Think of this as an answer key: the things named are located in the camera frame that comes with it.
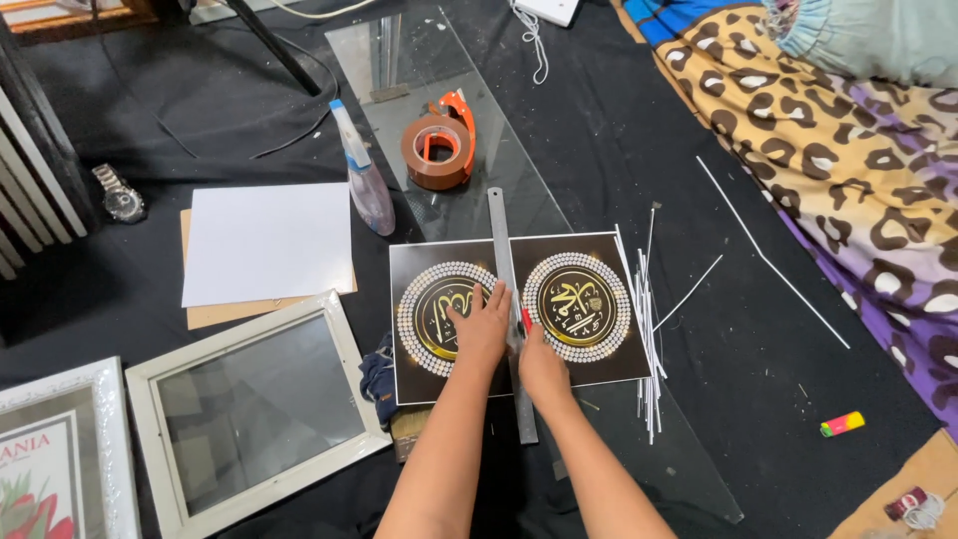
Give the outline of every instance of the leopard print blanket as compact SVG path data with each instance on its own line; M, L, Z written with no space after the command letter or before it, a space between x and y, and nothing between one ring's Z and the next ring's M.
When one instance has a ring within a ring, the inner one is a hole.
M782 53L765 16L717 7L649 41L955 436L958 90L829 75Z

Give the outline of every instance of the white paper scrap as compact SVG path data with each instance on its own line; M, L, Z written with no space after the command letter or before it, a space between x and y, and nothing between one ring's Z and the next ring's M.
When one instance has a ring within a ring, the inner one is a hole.
M354 292L347 183L196 189L183 307Z

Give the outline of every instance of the metal ruler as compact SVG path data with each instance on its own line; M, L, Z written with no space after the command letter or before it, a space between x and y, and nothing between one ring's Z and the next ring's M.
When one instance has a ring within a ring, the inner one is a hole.
M488 190L489 217L492 221L492 245L495 248L495 272L505 281L506 287L513 291L513 305L510 309L509 333L506 344L512 350L509 356L509 374L513 379L515 397L515 418L519 424L519 442L522 445L538 443L536 418L533 415L533 401L519 380L519 356L522 354L523 337L519 335L519 323L522 320L519 290L515 288L515 270L513 269L513 249L509 245L509 228L506 226L506 203L502 189L493 187Z

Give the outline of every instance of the spray bottle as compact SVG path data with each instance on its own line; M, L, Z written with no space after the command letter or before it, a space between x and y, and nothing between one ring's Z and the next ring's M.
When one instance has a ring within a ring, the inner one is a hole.
M369 158L362 138L353 125L349 112L343 102L330 103L332 116L339 126L339 138L346 152L346 164L349 166L350 193L362 220L380 236L388 236L396 229L396 214L393 200L389 198L386 182L382 180L376 163Z

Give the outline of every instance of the hand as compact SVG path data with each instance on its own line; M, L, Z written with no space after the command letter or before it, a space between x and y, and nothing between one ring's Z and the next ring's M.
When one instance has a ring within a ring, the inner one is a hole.
M569 403L575 406L569 384L569 369L545 339L540 324L533 325L522 348L519 378L543 416Z
M509 310L513 303L513 291L506 290L506 283L496 281L489 301L483 307L482 285L472 288L472 306L469 316L464 317L452 306L445 308L445 315L456 326L459 353L456 365L478 363L491 374L506 351L506 331L509 329Z

